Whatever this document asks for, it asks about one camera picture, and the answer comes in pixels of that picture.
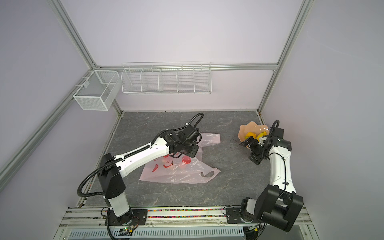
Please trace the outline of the peach plastic fruit bowl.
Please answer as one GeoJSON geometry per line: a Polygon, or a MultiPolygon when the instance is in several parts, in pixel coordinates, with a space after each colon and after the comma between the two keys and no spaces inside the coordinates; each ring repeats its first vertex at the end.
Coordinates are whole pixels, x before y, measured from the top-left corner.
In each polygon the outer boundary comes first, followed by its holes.
{"type": "Polygon", "coordinates": [[[269,128],[267,125],[258,125],[255,122],[249,122],[247,125],[241,125],[238,133],[238,138],[240,140],[240,145],[243,147],[246,147],[248,149],[251,148],[258,148],[258,147],[264,147],[267,137],[269,136],[269,128]],[[248,132],[253,132],[256,135],[266,131],[268,133],[267,136],[260,138],[259,140],[254,138],[248,138],[245,140],[245,135],[248,132]]]}

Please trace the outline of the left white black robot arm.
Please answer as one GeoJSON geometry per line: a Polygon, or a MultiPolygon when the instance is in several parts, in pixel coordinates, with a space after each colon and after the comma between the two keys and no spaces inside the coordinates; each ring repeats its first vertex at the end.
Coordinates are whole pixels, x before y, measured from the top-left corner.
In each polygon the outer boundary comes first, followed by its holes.
{"type": "Polygon", "coordinates": [[[135,216],[128,203],[124,178],[137,168],[166,155],[195,157],[201,139],[197,126],[186,124],[179,129],[161,131],[150,143],[133,151],[116,156],[106,154],[102,157],[100,166],[79,184],[77,195],[82,198],[102,196],[105,199],[108,207],[106,225],[132,225],[134,218],[140,217],[135,216]],[[84,193],[83,188],[94,176],[98,177],[102,191],[84,193]]]}

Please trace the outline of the pink printed plastic bag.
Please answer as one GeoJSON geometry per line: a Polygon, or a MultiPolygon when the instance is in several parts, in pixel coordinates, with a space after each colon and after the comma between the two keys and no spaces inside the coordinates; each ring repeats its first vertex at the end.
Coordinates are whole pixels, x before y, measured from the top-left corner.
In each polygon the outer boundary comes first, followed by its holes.
{"type": "Polygon", "coordinates": [[[216,177],[221,171],[202,162],[203,148],[221,142],[219,134],[202,134],[199,149],[194,158],[181,156],[177,159],[165,156],[144,166],[140,181],[164,184],[203,184],[216,177]]]}

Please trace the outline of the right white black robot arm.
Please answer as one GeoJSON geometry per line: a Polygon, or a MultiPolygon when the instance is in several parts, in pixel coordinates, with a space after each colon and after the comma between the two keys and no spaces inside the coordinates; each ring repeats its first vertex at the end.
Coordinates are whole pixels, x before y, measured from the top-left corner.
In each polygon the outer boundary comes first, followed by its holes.
{"type": "Polygon", "coordinates": [[[303,205],[303,197],[297,194],[290,168],[292,144],[284,139],[284,130],[271,127],[267,136],[259,139],[249,137],[241,143],[249,147],[249,159],[259,165],[269,160],[270,183],[258,199],[245,198],[241,204],[240,216],[245,223],[266,223],[289,232],[303,205]]]}

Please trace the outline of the yellow toy banana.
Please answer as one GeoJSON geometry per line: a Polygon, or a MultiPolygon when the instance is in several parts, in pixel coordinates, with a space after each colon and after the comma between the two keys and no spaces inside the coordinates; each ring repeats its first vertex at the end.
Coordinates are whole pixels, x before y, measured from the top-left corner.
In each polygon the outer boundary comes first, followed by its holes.
{"type": "Polygon", "coordinates": [[[268,133],[267,133],[266,131],[264,131],[264,132],[258,134],[257,137],[256,137],[256,139],[259,140],[260,138],[263,138],[263,137],[265,137],[265,136],[267,136],[267,135],[268,135],[268,133]]]}

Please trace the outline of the small white mesh basket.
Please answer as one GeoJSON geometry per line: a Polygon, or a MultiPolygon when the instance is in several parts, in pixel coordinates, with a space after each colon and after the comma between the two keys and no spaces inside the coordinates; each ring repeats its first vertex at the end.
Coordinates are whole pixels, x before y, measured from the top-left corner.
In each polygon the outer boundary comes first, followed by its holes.
{"type": "Polygon", "coordinates": [[[85,111],[108,111],[121,88],[117,71],[94,70],[74,93],[74,99],[85,111]]]}

